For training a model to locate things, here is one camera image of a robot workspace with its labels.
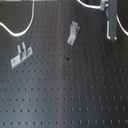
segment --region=white cable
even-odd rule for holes
[[[34,17],[34,2],[35,0],[33,0],[33,4],[32,4],[32,16],[31,16],[31,20],[30,20],[30,23],[28,25],[28,27],[22,31],[22,32],[19,32],[19,33],[13,33],[11,30],[9,30],[2,22],[0,22],[0,25],[5,29],[7,30],[7,32],[9,32],[12,36],[15,36],[15,37],[18,37],[18,36],[22,36],[24,35],[28,29],[30,28],[31,24],[32,24],[32,21],[33,21],[33,17]]]
[[[123,26],[122,26],[122,24],[121,24],[121,22],[120,22],[120,20],[119,20],[118,15],[116,15],[116,18],[117,18],[117,21],[118,21],[118,24],[119,24],[120,28],[121,28],[122,31],[128,36],[128,32],[123,28]]]
[[[92,9],[100,9],[100,6],[93,6],[93,5],[87,5],[85,3],[83,3],[80,0],[77,0],[80,4],[82,4],[83,6],[87,7],[87,8],[92,8]]]

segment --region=metal bracket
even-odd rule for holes
[[[22,43],[22,47],[23,47],[23,52],[21,52],[20,45],[17,46],[18,55],[16,57],[14,57],[13,59],[11,59],[11,66],[12,66],[12,68],[15,68],[17,65],[19,65],[24,60],[26,60],[31,55],[33,55],[32,48],[29,47],[28,49],[26,49],[26,46],[25,46],[24,42]]]
[[[107,38],[117,40],[117,0],[101,0],[100,5],[100,10],[105,10],[107,15]]]
[[[72,24],[70,25],[70,36],[67,41],[68,44],[73,46],[79,30],[80,30],[80,27],[78,26],[78,23],[72,21]]]

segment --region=cable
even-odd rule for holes
[[[93,5],[87,5],[85,3],[83,3],[80,0],[77,0],[80,4],[82,4],[83,6],[87,7],[87,8],[92,8],[92,9],[100,9],[100,6],[93,6]]]
[[[32,4],[32,16],[31,16],[31,20],[30,20],[30,23],[28,25],[28,27],[22,31],[22,32],[19,32],[19,33],[13,33],[11,30],[9,30],[2,22],[0,22],[0,25],[8,32],[10,33],[12,36],[14,37],[18,37],[18,36],[22,36],[24,35],[28,29],[30,28],[31,24],[32,24],[32,21],[33,21],[33,17],[34,17],[34,3],[35,3],[35,0],[33,0],[33,4]]]
[[[123,28],[123,26],[122,26],[122,24],[121,24],[121,22],[120,22],[120,20],[119,20],[118,15],[116,15],[116,18],[117,18],[117,21],[118,21],[118,24],[119,24],[120,28],[121,28],[122,31],[128,36],[128,32]]]
[[[92,8],[92,9],[100,9],[100,6],[93,6],[93,5],[87,5],[85,3],[83,3],[82,1],[80,0],[77,0],[80,4],[82,4],[83,6],[87,7],[87,8]],[[122,31],[128,36],[128,32],[123,28],[120,20],[119,20],[119,17],[118,15],[116,14],[116,18],[117,18],[117,21],[118,21],[118,24],[120,26],[120,28],[122,29]]]

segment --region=screw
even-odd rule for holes
[[[111,37],[109,36],[109,37],[108,37],[108,39],[110,40],[110,39],[111,39]]]

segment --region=metal post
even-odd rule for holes
[[[117,39],[117,0],[109,0],[107,38],[110,40]]]

